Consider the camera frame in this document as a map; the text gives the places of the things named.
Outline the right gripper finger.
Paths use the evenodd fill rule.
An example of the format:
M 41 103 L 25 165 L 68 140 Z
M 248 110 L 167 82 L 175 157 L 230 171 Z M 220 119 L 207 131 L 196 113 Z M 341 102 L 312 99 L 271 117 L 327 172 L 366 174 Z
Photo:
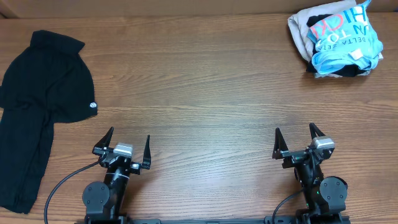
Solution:
M 325 136 L 325 134 L 315 125 L 315 123 L 310 123 L 309 128 L 312 139 Z
M 272 153 L 273 159 L 283 159 L 284 154 L 288 153 L 289 148 L 287 147 L 284 137 L 279 128 L 275 129 L 275 141 L 274 141 L 274 149 Z

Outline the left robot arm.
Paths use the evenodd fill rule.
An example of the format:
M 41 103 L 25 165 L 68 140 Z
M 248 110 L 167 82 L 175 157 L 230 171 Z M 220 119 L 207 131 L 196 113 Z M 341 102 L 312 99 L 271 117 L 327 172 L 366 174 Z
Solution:
M 99 165 L 106 169 L 106 173 L 102 182 L 92 182 L 83 191 L 85 223 L 134 223 L 128 215 L 121 213 L 121 206 L 129 176 L 150 169 L 150 137 L 146 139 L 142 162 L 134 162 L 133 145 L 118 143 L 115 147 L 109 146 L 113 131 L 114 128 L 110 128 L 92 150 L 99 157 Z

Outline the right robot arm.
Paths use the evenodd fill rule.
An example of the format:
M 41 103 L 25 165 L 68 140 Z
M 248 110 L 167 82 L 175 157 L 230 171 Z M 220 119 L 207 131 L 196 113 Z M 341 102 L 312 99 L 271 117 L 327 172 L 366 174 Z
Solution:
M 325 177 L 320 167 L 335 150 L 331 137 L 325 135 L 315 123 L 309 124 L 312 141 L 303 150 L 289 151 L 279 128 L 275 129 L 272 158 L 282 159 L 282 167 L 293 168 L 301 189 L 283 199 L 273 211 L 271 223 L 349 223 L 349 217 L 341 215 L 346 210 L 348 184 L 337 176 Z M 306 208 L 297 210 L 294 216 L 282 217 L 277 212 L 290 199 L 303 194 Z

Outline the black polo shirt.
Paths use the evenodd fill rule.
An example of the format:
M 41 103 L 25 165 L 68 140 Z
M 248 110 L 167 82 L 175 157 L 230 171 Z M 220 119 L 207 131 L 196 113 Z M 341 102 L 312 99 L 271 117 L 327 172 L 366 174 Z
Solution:
M 1 206 L 33 207 L 50 157 L 55 123 L 96 116 L 93 79 L 80 57 L 84 42 L 46 30 L 6 70 L 1 83 Z

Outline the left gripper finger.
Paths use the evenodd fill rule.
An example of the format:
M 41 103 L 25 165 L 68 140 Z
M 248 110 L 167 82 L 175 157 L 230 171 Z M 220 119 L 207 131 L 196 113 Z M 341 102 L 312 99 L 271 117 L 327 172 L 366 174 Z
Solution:
M 94 148 L 95 149 L 103 149 L 105 147 L 108 147 L 111 142 L 113 131 L 114 131 L 114 127 L 112 126 L 112 127 L 110 127 L 108 132 L 95 144 Z
M 151 165 L 150 136 L 148 135 L 143 153 L 142 168 L 149 170 L 150 165 Z

